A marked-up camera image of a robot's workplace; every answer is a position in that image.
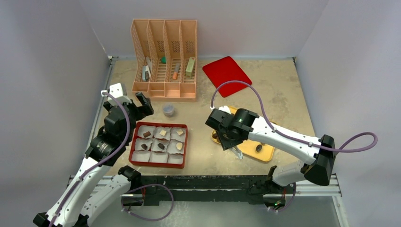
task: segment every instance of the cream colored candy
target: cream colored candy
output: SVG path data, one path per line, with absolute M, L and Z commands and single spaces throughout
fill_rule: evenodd
M 166 130 L 161 130 L 161 131 L 160 131 L 160 135 L 161 135 L 161 136 L 165 136 L 165 135 L 166 135 L 166 133 L 167 133 L 167 131 L 166 131 Z
M 177 134 L 178 134 L 179 136 L 181 136 L 182 134 L 184 134 L 184 131 L 183 131 L 182 129 L 179 129 L 179 130 L 177 130 Z
M 183 148 L 183 143 L 177 143 L 175 145 L 175 147 L 177 147 L 177 149 L 181 150 Z

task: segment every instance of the red mat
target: red mat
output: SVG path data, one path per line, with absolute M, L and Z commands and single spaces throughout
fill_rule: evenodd
M 203 66 L 203 71 L 216 88 L 222 83 L 231 80 L 240 80 L 252 85 L 252 81 L 231 57 L 225 57 L 205 65 Z M 232 83 L 222 87 L 219 92 L 225 98 L 244 88 L 246 88 L 246 85 Z

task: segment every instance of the tabletop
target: tabletop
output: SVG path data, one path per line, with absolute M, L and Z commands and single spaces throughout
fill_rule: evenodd
M 142 121 L 158 123 L 179 123 L 188 126 L 188 144 L 185 168 L 160 168 L 134 166 L 129 162 L 131 144 L 120 156 L 107 175 L 117 174 L 122 166 L 130 165 L 142 175 L 266 175 L 271 166 L 285 165 L 297 159 L 281 150 L 275 149 L 269 162 L 262 162 L 244 155 L 243 159 L 230 150 L 223 151 L 221 146 L 211 139 L 212 129 L 205 125 L 210 114 L 210 101 L 215 87 L 205 75 L 202 67 L 216 59 L 199 59 L 196 81 L 196 102 L 173 103 L 175 114 L 164 116 L 164 102 L 152 102 L 155 113 Z M 271 121 L 290 130 L 314 136 L 309 112 L 299 83 L 296 68 L 290 60 L 235 60 L 252 81 L 252 86 L 261 95 L 265 111 Z M 118 60 L 115 63 L 110 84 L 125 84 L 128 97 L 135 101 L 131 92 L 137 71 L 136 60 Z M 241 90 L 229 97 L 222 98 L 218 93 L 214 106 L 232 105 L 245 108 L 261 115 L 261 107 L 256 95 L 250 88 Z M 101 123 L 107 116 L 102 109 Z

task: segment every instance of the utensil organizer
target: utensil organizer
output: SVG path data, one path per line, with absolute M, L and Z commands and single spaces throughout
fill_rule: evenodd
M 198 65 L 196 20 L 134 19 L 131 26 L 132 40 L 138 69 L 132 85 L 133 92 L 142 92 L 152 101 L 195 102 Z M 166 64 L 161 58 L 166 57 Z M 150 79 L 142 81 L 145 58 L 152 61 Z M 185 70 L 190 57 L 195 57 L 195 67 L 190 77 Z M 180 63 L 177 79 L 174 68 Z

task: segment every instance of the yellow plate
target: yellow plate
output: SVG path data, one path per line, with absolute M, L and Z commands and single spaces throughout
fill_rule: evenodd
M 230 112 L 232 114 L 235 114 L 237 112 L 237 108 L 232 107 L 232 106 L 228 106 L 230 108 Z M 212 140 L 215 143 L 220 144 L 217 139 L 213 138 L 213 134 L 216 133 L 215 130 L 213 130 L 211 137 Z M 238 145 L 237 147 L 242 151 L 243 154 L 245 155 L 249 155 L 251 157 L 254 157 L 256 159 L 259 159 L 261 161 L 264 162 L 268 162 L 271 160 L 271 158 L 273 158 L 273 152 L 274 152 L 274 147 L 264 144 L 262 145 L 262 150 L 257 152 L 256 151 L 256 146 L 258 146 L 260 143 L 256 142 L 256 141 L 252 141 L 252 140 L 245 140 L 243 143 L 241 143 L 240 145 Z

